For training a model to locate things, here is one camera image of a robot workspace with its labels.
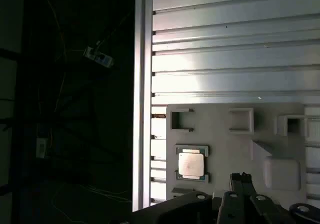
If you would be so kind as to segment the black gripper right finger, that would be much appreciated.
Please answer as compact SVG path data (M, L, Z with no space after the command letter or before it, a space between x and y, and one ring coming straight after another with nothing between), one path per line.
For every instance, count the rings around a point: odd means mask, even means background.
M246 224L285 224L287 216L268 197L256 192L250 174L241 174Z

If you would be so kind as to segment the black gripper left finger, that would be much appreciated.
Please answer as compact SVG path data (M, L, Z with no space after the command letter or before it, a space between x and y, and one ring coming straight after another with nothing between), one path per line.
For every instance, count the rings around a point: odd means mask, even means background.
M245 196L240 173L230 175L230 191L225 192L219 208L217 224L244 224Z

